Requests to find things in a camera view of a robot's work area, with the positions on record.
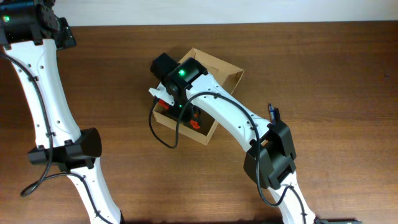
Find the orange utility knife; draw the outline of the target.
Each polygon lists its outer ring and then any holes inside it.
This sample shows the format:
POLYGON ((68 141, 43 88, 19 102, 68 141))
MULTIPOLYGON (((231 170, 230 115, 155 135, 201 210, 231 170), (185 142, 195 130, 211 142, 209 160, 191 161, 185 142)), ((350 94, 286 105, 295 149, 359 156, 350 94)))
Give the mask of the orange utility knife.
MULTIPOLYGON (((159 100, 159 105, 166 110, 165 114, 168 117, 176 121, 179 119, 180 113, 182 112, 182 109, 184 107, 184 105, 180 104, 172 106, 166 103, 164 100, 159 100)), ((201 126, 200 116, 201 116, 201 109, 189 103, 183 112, 180 122, 183 124, 189 124, 193 129, 200 129, 201 126)))

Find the cardboard box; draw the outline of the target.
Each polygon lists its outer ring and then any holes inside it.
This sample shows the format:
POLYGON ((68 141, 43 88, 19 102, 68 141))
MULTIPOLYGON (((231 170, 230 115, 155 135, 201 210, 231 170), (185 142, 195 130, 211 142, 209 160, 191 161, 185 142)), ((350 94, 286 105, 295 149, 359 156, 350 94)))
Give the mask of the cardboard box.
MULTIPOLYGON (((186 53, 178 63, 183 63, 189 58, 194 58, 199 61, 229 94, 233 93, 244 73, 242 68, 195 48, 192 48, 188 53, 186 53)), ((168 117, 165 112, 166 110, 159 105, 159 102, 152 110, 152 114, 158 123, 174 130, 176 128, 177 121, 168 117)), ((215 119, 208 113, 203 111, 201 113, 200 129, 193 129, 190 125, 180 123, 178 131, 180 134, 188 138, 207 145, 217 126, 218 122, 215 121, 215 119)))

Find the blue pen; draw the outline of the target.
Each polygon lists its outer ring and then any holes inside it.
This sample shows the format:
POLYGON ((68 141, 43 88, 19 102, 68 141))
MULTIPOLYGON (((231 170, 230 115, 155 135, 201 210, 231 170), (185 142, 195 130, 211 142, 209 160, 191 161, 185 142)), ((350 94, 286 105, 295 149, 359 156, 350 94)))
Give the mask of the blue pen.
POLYGON ((276 124, 275 109, 270 103, 268 104, 268 111, 269 111, 269 116, 270 116, 271 123, 272 124, 276 124))

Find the black white marker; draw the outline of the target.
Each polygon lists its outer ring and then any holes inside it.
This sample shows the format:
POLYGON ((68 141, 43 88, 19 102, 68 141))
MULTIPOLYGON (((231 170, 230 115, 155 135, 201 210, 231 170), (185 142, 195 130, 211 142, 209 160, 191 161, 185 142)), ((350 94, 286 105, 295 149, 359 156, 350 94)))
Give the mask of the black white marker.
POLYGON ((274 117, 275 117, 276 123, 278 123, 280 121, 280 112, 279 112, 278 108, 274 109, 274 117))

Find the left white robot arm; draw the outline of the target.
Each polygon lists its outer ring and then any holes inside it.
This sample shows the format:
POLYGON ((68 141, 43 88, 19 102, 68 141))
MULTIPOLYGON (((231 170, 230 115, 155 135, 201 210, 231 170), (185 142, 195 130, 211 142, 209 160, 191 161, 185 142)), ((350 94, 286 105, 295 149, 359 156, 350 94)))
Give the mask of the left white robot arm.
POLYGON ((101 138, 96 128, 80 129, 68 107, 57 66, 57 51, 76 46, 64 17, 53 11, 54 1, 1 1, 1 58, 12 63, 21 82, 35 129, 32 164, 43 164, 43 174, 23 189, 36 191, 49 170, 76 187, 91 223, 124 223, 101 170, 101 138))

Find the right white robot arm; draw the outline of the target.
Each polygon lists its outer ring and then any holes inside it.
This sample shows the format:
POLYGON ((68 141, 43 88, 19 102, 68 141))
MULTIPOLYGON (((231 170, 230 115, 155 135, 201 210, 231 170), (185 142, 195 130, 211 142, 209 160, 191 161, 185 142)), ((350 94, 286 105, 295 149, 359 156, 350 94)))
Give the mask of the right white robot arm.
POLYGON ((201 114, 207 113, 242 147, 244 171, 262 201, 280 210, 284 223, 317 222, 300 190, 292 134, 278 108, 269 107, 269 119, 256 115, 192 57, 178 63, 162 53, 152 61, 150 72, 160 81, 149 90, 154 104, 167 110, 176 122, 176 131, 184 124, 200 128, 201 114))

